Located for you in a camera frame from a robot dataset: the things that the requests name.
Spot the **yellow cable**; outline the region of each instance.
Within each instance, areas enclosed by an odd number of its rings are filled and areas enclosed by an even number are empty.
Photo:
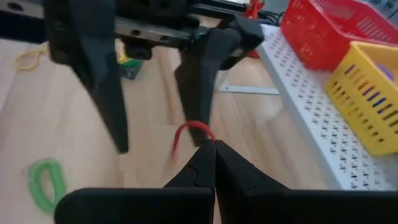
[[[14,61],[15,66],[17,67],[17,70],[18,70],[18,71],[30,71],[30,70],[35,69],[37,66],[39,66],[39,58],[40,58],[40,56],[43,55],[43,54],[45,54],[45,53],[47,53],[47,51],[48,51],[47,49],[31,50],[31,51],[28,51],[28,52],[25,52],[25,53],[21,54],[21,55],[18,56],[18,57],[15,59],[15,61]],[[31,66],[23,67],[23,66],[21,65],[21,62],[20,62],[20,61],[21,61],[23,58],[29,57],[29,56],[31,56],[31,55],[34,55],[34,57],[35,57],[34,64],[31,65]]]

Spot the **red object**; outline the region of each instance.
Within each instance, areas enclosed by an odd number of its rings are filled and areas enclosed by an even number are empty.
[[[181,132],[184,128],[200,128],[204,130],[204,132],[206,132],[206,134],[209,135],[213,141],[216,140],[214,134],[210,131],[209,126],[207,126],[206,124],[200,121],[187,121],[186,123],[179,126],[175,132],[172,151],[171,151],[171,158],[175,157],[175,153],[177,152],[178,141],[180,140]]]
[[[250,4],[247,5],[246,12],[244,12],[243,17],[250,19],[258,19],[259,11],[264,6],[264,2],[260,2],[260,0],[252,0]],[[259,58],[259,55],[255,50],[249,53],[249,57]]]
[[[282,33],[305,67],[333,71],[352,40],[398,44],[398,30],[354,0],[290,0]]]

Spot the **yellow plastic basket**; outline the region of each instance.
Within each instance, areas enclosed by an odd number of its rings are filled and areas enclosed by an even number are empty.
[[[325,89],[371,154],[398,152],[398,47],[351,42]]]

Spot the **red plastic basket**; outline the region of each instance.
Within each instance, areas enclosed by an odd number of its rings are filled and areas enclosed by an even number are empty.
[[[354,0],[290,0],[282,33],[305,67],[333,71],[352,40],[398,44],[398,29]]]

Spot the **red wire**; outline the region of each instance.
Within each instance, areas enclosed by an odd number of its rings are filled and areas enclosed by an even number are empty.
[[[210,136],[211,140],[216,141],[216,138],[214,137],[214,134],[210,131],[209,126],[202,123],[201,121],[187,121],[186,123],[181,124],[175,132],[172,152],[171,152],[172,158],[175,156],[175,153],[177,152],[177,146],[178,146],[178,141],[180,140],[181,132],[186,127],[202,129],[204,132],[206,132],[207,135]]]

